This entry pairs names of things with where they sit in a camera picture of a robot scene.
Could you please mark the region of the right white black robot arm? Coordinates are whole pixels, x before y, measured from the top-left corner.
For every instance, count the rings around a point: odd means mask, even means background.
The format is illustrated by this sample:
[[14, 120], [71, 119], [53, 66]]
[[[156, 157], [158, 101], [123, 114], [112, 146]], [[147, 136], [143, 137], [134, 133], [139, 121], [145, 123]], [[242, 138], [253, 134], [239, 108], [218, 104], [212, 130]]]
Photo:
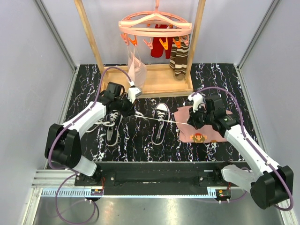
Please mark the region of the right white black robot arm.
[[238, 116], [228, 114], [222, 98], [214, 95], [207, 98], [199, 93], [188, 96], [193, 104], [189, 109], [187, 123], [196, 129], [211, 125], [245, 159], [250, 172], [228, 164], [213, 173], [214, 183], [223, 186], [227, 182], [250, 193], [256, 205], [261, 209], [277, 206], [289, 200], [293, 207], [293, 171], [289, 166], [280, 166], [262, 148], [254, 142], [244, 129]]

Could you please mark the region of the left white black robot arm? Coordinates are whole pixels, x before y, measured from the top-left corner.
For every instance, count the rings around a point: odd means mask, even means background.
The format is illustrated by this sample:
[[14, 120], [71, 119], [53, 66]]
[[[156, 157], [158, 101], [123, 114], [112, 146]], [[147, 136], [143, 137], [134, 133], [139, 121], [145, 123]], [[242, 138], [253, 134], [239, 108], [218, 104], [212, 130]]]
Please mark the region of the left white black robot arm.
[[111, 113], [119, 112], [122, 116], [134, 114], [136, 99], [142, 91], [130, 82], [124, 91], [120, 84], [110, 82], [107, 89], [98, 92], [95, 101], [73, 119], [59, 125], [52, 124], [48, 131], [45, 158], [54, 168], [54, 163], [61, 168], [68, 168], [85, 175], [85, 180], [92, 186], [101, 181], [100, 167], [82, 155], [81, 138], [96, 122]]

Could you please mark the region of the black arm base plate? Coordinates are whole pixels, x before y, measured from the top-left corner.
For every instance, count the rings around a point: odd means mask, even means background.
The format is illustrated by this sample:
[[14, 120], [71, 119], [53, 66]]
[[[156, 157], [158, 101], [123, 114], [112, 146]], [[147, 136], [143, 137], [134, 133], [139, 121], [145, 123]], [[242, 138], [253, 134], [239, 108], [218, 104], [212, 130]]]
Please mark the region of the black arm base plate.
[[104, 196], [196, 197], [211, 196], [209, 188], [234, 187], [221, 179], [225, 162], [102, 162], [99, 181], [79, 175], [75, 186], [104, 185]]

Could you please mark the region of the black sneaker with white laces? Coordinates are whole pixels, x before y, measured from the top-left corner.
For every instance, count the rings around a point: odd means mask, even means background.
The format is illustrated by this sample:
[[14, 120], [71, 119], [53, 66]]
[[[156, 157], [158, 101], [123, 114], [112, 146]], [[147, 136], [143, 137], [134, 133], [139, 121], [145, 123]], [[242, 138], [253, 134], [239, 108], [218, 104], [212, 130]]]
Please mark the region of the black sneaker with white laces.
[[155, 107], [153, 115], [151, 117], [145, 116], [141, 112], [136, 112], [135, 117], [154, 121], [151, 136], [151, 141], [154, 145], [162, 144], [169, 124], [177, 123], [181, 125], [187, 125], [187, 123], [175, 122], [170, 120], [170, 110], [165, 103], [159, 103]]

